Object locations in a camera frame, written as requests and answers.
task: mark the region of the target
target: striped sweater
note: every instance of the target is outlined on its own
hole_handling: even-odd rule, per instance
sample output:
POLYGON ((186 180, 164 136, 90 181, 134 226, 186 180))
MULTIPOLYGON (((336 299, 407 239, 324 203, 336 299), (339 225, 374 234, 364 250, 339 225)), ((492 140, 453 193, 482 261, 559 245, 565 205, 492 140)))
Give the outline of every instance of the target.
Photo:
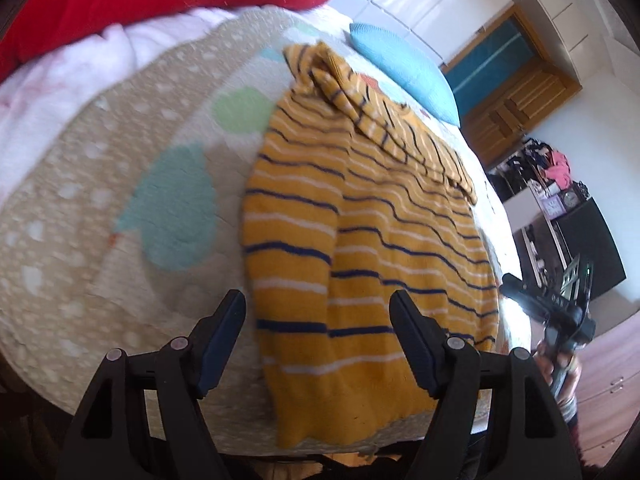
POLYGON ((324 43, 284 51, 295 77, 247 182, 242 243, 278 444, 351 444, 432 410, 388 316, 404 288, 489 350, 495 278, 456 152, 324 43))

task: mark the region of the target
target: white wall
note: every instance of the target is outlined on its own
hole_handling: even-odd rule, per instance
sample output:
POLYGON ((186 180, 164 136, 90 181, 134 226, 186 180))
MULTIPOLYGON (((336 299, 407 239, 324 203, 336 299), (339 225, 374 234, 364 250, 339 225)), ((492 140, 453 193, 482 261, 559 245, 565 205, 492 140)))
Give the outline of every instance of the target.
POLYGON ((530 135, 563 152, 604 216, 626 280, 595 300, 598 332, 640 308, 640 96, 606 70, 530 135))

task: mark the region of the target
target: wooden drawer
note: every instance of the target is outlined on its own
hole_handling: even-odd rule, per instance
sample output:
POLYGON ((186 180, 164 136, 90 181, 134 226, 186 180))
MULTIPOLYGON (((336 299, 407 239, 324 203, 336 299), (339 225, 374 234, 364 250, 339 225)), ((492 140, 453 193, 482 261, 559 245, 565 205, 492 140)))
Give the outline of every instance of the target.
POLYGON ((576 395, 582 403, 608 392, 640 372, 640 313, 597 337, 578 352, 582 376, 576 395))
POLYGON ((596 447, 583 451, 584 461, 590 465, 604 466, 620 447, 626 437, 626 433, 625 431, 625 433, 621 433, 596 447))
POLYGON ((580 447, 591 449, 625 433, 640 410, 640 374, 578 404, 580 447))

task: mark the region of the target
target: bedspread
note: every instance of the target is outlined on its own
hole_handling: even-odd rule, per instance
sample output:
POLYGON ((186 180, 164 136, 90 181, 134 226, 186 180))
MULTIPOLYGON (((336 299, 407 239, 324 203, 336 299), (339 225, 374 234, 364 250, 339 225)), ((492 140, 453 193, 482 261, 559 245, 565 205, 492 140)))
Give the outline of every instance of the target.
MULTIPOLYGON (((291 83, 280 52, 318 37, 280 10, 251 10, 164 54, 84 108, 6 200, 0 345, 46 399, 73 412, 109 348, 155 350, 188 333, 229 288, 248 293, 240 203, 273 103, 291 83)), ((343 43, 324 39, 392 88, 343 43)), ((500 248, 489 252, 511 265, 500 248)), ((221 452, 278 454, 249 304, 220 386, 201 406, 221 452)), ((157 401, 148 404, 158 432, 157 401)), ((305 440, 294 452, 416 438, 429 418, 395 421, 352 446, 305 440)))

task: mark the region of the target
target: light blue cushion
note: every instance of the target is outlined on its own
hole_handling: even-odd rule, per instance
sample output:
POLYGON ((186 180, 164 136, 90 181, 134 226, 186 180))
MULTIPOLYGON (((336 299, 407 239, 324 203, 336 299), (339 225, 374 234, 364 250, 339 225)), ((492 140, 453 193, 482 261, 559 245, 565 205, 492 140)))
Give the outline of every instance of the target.
POLYGON ((351 43, 360 54, 398 83, 432 116, 460 126, 451 87, 431 59, 384 28, 351 23, 350 29, 351 43))

